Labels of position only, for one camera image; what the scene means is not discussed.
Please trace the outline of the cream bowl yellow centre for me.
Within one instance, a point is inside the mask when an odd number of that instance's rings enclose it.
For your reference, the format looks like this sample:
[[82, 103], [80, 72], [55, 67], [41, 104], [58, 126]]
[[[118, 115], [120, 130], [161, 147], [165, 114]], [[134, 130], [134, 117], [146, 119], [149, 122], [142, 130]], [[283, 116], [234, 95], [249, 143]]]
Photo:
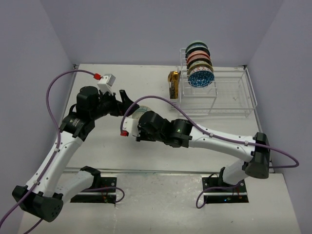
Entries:
[[142, 115], [148, 111], [151, 111], [152, 109], [145, 105], [140, 105], [137, 110], [135, 110], [132, 114], [133, 119], [140, 119]]

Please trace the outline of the blue triangle pattern bowl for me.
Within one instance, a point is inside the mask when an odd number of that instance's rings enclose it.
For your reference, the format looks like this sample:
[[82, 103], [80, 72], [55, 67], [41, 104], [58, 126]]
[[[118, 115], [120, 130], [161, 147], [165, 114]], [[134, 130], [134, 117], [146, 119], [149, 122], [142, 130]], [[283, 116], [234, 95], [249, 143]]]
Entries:
[[188, 75], [188, 83], [194, 88], [204, 88], [214, 82], [213, 71], [206, 66], [194, 68]]

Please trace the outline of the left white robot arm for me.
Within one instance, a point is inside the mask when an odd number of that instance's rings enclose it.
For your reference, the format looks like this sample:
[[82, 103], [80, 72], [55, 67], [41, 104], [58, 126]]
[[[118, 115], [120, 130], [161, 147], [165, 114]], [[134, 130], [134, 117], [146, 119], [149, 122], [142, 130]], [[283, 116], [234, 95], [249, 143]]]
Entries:
[[76, 103], [58, 128], [57, 139], [49, 154], [25, 186], [16, 186], [13, 198], [21, 209], [41, 220], [52, 222], [64, 203], [82, 191], [95, 192], [101, 188], [100, 171], [82, 167], [65, 184], [58, 183], [68, 162], [95, 128], [95, 121], [103, 116], [124, 116], [133, 104], [125, 90], [120, 90], [121, 101], [115, 93], [102, 92], [94, 86], [82, 87]]

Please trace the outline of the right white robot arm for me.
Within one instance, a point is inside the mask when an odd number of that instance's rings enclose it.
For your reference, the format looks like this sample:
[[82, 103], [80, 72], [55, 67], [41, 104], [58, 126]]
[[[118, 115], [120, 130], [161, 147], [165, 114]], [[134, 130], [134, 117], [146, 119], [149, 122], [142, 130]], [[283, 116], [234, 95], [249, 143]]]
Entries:
[[153, 111], [144, 113], [138, 120], [137, 141], [159, 141], [173, 148], [202, 148], [238, 158], [230, 166], [221, 168], [217, 185], [227, 192], [247, 177], [269, 177], [270, 150], [264, 133], [254, 136], [237, 136], [193, 125], [189, 120], [168, 121]]

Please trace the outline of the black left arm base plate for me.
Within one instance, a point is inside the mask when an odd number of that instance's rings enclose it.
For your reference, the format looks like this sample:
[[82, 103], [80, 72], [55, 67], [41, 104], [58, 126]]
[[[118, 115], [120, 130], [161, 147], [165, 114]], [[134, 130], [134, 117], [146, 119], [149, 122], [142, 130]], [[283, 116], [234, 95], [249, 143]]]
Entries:
[[74, 196], [71, 203], [102, 203], [115, 204], [117, 200], [116, 189], [99, 190], [99, 188], [114, 187], [117, 184], [117, 177], [101, 177], [100, 185], [90, 187], [91, 192], [81, 192]]

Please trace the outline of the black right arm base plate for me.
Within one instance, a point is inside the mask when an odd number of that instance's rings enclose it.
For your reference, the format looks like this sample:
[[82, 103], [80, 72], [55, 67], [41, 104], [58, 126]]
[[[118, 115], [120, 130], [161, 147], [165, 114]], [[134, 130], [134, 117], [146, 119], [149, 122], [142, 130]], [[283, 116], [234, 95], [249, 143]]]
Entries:
[[233, 185], [218, 185], [218, 175], [212, 174], [202, 177], [203, 190], [210, 187], [226, 187], [226, 189], [214, 189], [203, 193], [205, 204], [248, 203], [248, 194], [245, 181], [233, 188]]

